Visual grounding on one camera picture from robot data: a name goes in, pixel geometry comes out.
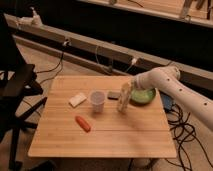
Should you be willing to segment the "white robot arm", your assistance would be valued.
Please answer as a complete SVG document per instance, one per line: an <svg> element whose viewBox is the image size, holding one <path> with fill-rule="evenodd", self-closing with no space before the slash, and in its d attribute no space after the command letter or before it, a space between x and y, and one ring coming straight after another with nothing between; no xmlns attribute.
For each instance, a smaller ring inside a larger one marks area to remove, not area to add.
<svg viewBox="0 0 213 171"><path fill-rule="evenodd" d="M182 104L213 131L213 100L184 86L179 79L180 70L177 67L156 67L133 76L131 86L138 90L157 88Z"/></svg>

